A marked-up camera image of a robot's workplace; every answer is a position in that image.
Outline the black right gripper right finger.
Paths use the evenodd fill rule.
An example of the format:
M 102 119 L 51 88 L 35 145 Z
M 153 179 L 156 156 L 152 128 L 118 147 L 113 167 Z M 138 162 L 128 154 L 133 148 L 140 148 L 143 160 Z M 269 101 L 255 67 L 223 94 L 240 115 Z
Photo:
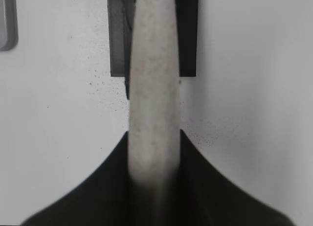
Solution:
M 220 173 L 180 131 L 180 162 L 172 175 L 163 226 L 292 226 L 283 213 Z

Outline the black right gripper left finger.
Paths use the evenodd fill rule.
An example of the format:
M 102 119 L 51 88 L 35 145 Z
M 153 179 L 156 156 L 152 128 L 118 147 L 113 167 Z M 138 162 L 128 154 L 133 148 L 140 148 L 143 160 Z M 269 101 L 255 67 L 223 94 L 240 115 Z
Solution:
M 24 226 L 155 226 L 144 189 L 128 169 L 126 132 L 109 156 L 81 184 L 27 218 Z

